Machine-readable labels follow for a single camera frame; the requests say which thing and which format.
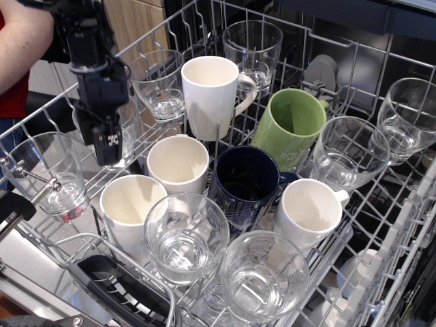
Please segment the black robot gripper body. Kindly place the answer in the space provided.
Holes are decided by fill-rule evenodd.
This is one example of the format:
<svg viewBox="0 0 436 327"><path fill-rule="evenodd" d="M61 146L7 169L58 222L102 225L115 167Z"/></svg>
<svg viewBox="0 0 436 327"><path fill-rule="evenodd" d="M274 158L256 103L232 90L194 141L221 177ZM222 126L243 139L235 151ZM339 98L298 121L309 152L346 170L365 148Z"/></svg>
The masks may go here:
<svg viewBox="0 0 436 327"><path fill-rule="evenodd" d="M77 75L79 100L74 104L79 126L119 124L117 109L128 101L127 68L122 61L87 67L70 63Z"/></svg>

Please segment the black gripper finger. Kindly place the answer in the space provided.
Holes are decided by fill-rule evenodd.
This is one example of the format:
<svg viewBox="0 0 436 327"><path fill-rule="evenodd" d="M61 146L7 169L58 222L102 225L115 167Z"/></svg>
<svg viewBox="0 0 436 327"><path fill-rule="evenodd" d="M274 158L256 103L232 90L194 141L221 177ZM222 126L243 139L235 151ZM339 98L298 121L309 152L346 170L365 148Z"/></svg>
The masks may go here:
<svg viewBox="0 0 436 327"><path fill-rule="evenodd" d="M99 166L116 164L121 160L123 136L121 126L118 123L105 121L94 127L92 140Z"/></svg>
<svg viewBox="0 0 436 327"><path fill-rule="evenodd" d="M95 121L92 112L82 103L74 103L74 117L78 123L78 129L87 146L94 145L93 141L93 128Z"/></svg>

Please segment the person forearm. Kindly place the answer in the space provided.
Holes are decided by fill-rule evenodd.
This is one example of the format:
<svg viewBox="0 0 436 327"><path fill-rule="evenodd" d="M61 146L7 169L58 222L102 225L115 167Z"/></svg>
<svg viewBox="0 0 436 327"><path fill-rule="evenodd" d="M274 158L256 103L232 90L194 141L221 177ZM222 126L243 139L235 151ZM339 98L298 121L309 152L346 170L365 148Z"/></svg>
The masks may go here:
<svg viewBox="0 0 436 327"><path fill-rule="evenodd" d="M16 84L52 44L54 20L44 10L2 1L1 93Z"/></svg>

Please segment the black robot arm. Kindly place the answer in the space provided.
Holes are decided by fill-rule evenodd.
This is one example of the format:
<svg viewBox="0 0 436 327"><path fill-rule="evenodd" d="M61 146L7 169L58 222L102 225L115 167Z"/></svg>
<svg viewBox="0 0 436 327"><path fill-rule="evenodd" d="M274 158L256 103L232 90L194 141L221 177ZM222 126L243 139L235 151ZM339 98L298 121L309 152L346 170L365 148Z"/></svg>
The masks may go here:
<svg viewBox="0 0 436 327"><path fill-rule="evenodd" d="M112 52L114 33L103 1L23 1L50 12L69 69L78 79L75 117L82 139L94 148L99 166L122 159L123 134L118 108L129 101L126 65Z"/></svg>

